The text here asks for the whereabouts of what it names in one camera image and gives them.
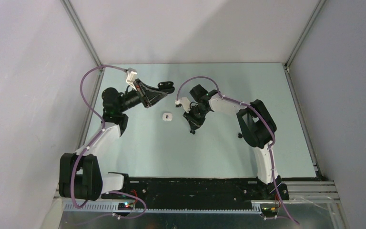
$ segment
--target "purple cable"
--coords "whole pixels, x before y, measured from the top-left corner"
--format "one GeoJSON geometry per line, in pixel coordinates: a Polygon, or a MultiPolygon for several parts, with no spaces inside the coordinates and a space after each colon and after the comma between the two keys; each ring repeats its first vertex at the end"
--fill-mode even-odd
{"type": "MultiPolygon", "coordinates": [[[[104,119],[103,117],[97,113],[94,108],[88,103],[88,101],[86,100],[85,96],[83,95],[83,82],[85,81],[85,78],[93,71],[95,70],[98,70],[100,68],[115,68],[117,70],[121,70],[123,72],[126,72],[127,70],[124,69],[124,68],[120,68],[120,67],[116,67],[116,66],[111,66],[111,65],[101,65],[101,66],[98,66],[98,67],[95,67],[95,68],[92,68],[90,69],[83,77],[82,77],[82,80],[81,80],[81,84],[80,84],[80,87],[79,87],[79,91],[81,92],[81,96],[82,96],[82,99],[83,101],[85,102],[85,104],[88,106],[89,110],[91,110],[95,115],[97,115],[100,120],[102,121],[102,128],[104,128],[104,125],[105,125],[105,122],[104,122],[104,119]]],[[[98,132],[97,135],[88,143],[88,146],[90,146],[91,144],[93,144],[99,137],[100,135],[102,135],[102,131],[98,132]]],[[[75,161],[75,164],[73,166],[73,169],[72,169],[72,174],[71,174],[71,200],[72,200],[72,203],[73,205],[77,208],[77,209],[81,209],[83,206],[85,206],[85,204],[88,202],[88,200],[85,200],[85,202],[81,205],[78,205],[78,203],[76,202],[76,199],[75,199],[75,176],[76,176],[76,167],[77,165],[79,164],[82,156],[84,153],[86,153],[87,151],[87,148],[84,148],[82,150],[82,152],[78,155],[78,157],[76,158],[76,161],[75,161]]]]}
{"type": "Polygon", "coordinates": [[[115,213],[106,213],[106,214],[102,214],[102,215],[99,215],[99,216],[96,216],[95,218],[92,218],[88,221],[85,221],[85,222],[82,222],[82,223],[69,223],[73,226],[80,226],[80,225],[84,225],[84,224],[88,224],[88,223],[91,223],[97,219],[100,219],[102,217],[105,217],[105,216],[117,216],[117,217],[120,217],[121,219],[134,219],[134,218],[138,218],[140,216],[142,216],[145,212],[146,212],[146,204],[145,202],[139,198],[139,197],[136,197],[136,196],[133,196],[133,195],[130,195],[130,194],[127,194],[127,193],[124,193],[124,192],[119,192],[119,191],[110,191],[109,193],[114,193],[114,194],[119,194],[119,195],[125,195],[127,197],[131,197],[131,198],[134,198],[136,200],[138,200],[139,202],[141,202],[143,205],[144,205],[144,211],[142,211],[140,214],[136,215],[136,216],[131,216],[131,217],[128,217],[128,216],[120,216],[120,215],[117,215],[115,213]]]}
{"type": "Polygon", "coordinates": [[[225,100],[231,101],[231,102],[236,103],[236,104],[239,104],[239,105],[244,105],[244,106],[248,107],[249,109],[251,109],[251,110],[252,110],[252,111],[257,115],[257,117],[259,118],[259,120],[261,120],[261,121],[262,121],[262,123],[264,124],[264,126],[267,128],[267,130],[268,130],[268,132],[270,133],[270,135],[271,135],[271,137],[272,137],[272,140],[273,140],[273,141],[272,141],[272,143],[268,145],[268,150],[269,150],[269,153],[270,153],[270,159],[271,159],[271,164],[272,164],[272,178],[273,178],[274,187],[275,187],[276,193],[277,193],[277,195],[278,195],[278,198],[279,198],[279,200],[280,200],[280,202],[281,202],[281,206],[284,208],[285,212],[286,212],[286,213],[287,213],[287,215],[288,215],[288,219],[290,219],[291,221],[293,221],[295,224],[299,225],[299,222],[298,222],[298,221],[296,221],[296,220],[291,216],[291,214],[288,212],[287,208],[285,207],[285,204],[284,204],[284,202],[283,202],[283,199],[281,198],[280,192],[278,191],[277,183],[276,183],[276,181],[275,181],[275,179],[274,179],[274,168],[275,168],[275,167],[274,167],[273,152],[272,152],[272,150],[271,150],[271,147],[272,147],[272,146],[274,145],[274,143],[275,143],[275,136],[274,136],[274,133],[272,132],[271,128],[270,128],[270,127],[269,127],[269,125],[267,124],[267,122],[263,119],[263,117],[259,114],[259,112],[258,112],[256,109],[254,109],[252,106],[250,106],[250,104],[242,103],[242,102],[240,102],[240,101],[238,101],[238,100],[231,99],[231,98],[228,98],[228,97],[226,97],[226,96],[222,95],[222,94],[221,94],[221,92],[220,92],[220,90],[219,90],[219,87],[218,87],[217,83],[216,83],[213,79],[211,79],[210,77],[207,77],[207,76],[195,76],[195,77],[192,77],[192,78],[190,78],[190,79],[186,80],[186,81],[185,81],[185,82],[180,86],[180,88],[179,88],[179,90],[178,90],[178,92],[177,92],[176,100],[179,100],[179,93],[180,93],[180,90],[182,89],[182,87],[183,87],[186,83],[188,83],[189,81],[194,80],[194,79],[198,79],[198,78],[203,78],[203,79],[207,79],[207,80],[212,81],[212,82],[214,83],[215,87],[217,88],[218,95],[219,95],[222,99],[225,99],[225,100]]]}

